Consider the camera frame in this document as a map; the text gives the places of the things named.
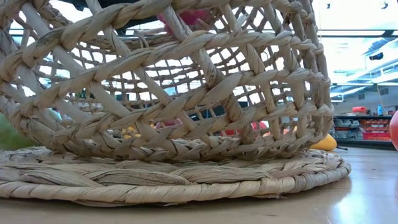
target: round woven mat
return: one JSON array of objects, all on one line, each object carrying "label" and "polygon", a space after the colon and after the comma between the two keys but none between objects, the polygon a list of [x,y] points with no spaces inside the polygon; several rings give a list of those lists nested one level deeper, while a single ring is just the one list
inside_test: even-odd
[{"label": "round woven mat", "polygon": [[44,147],[0,152],[0,197],[114,207],[218,198],[277,198],[340,180],[351,166],[309,150],[290,159],[143,162],[54,154]]}]

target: red ball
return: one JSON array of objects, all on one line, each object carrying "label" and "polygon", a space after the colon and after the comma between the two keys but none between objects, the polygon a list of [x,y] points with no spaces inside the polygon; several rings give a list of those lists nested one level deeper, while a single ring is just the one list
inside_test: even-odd
[{"label": "red ball", "polygon": [[398,113],[396,112],[390,121],[390,136],[394,147],[398,150]]}]

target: wooden floor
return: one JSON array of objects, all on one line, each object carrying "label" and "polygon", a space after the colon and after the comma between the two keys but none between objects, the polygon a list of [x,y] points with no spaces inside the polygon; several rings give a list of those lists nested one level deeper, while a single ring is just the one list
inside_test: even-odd
[{"label": "wooden floor", "polygon": [[0,223],[398,223],[398,152],[354,148],[336,152],[352,165],[348,178],[286,195],[283,200],[242,198],[165,208],[91,208],[0,199]]}]

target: natural fiber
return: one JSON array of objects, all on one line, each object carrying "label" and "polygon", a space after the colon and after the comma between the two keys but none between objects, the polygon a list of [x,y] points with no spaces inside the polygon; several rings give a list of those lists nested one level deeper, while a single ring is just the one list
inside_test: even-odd
[{"label": "natural fiber", "polygon": [[83,159],[50,152],[37,148],[0,154],[0,197],[100,207],[275,198],[340,180],[351,171],[339,156],[316,150],[291,159],[175,164]]},{"label": "natural fiber", "polygon": [[[72,23],[46,0],[0,0],[0,112],[56,153],[4,153],[0,196],[97,206],[277,197],[349,173],[340,157],[306,151],[327,135],[333,114],[311,0],[141,0],[105,9],[86,1],[93,16]],[[178,16],[186,9],[209,16],[187,26]],[[114,32],[150,16],[171,34]],[[24,28],[21,44],[8,32],[12,21]],[[263,32],[266,24],[274,32]],[[177,118],[182,124],[164,127]],[[269,127],[254,130],[259,121]],[[239,134],[217,134],[227,129]]]}]

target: yellow toy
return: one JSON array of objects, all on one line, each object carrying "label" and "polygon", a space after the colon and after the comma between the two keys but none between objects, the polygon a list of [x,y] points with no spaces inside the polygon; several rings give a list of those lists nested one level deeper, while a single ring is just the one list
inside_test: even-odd
[{"label": "yellow toy", "polygon": [[332,151],[337,147],[336,140],[328,134],[326,138],[322,139],[320,142],[311,146],[312,149],[319,149],[325,151]]},{"label": "yellow toy", "polygon": [[126,129],[122,130],[122,135],[125,139],[131,138],[131,135],[130,135],[131,133],[133,133],[135,137],[141,136],[133,127],[129,127],[129,131],[127,131]]}]

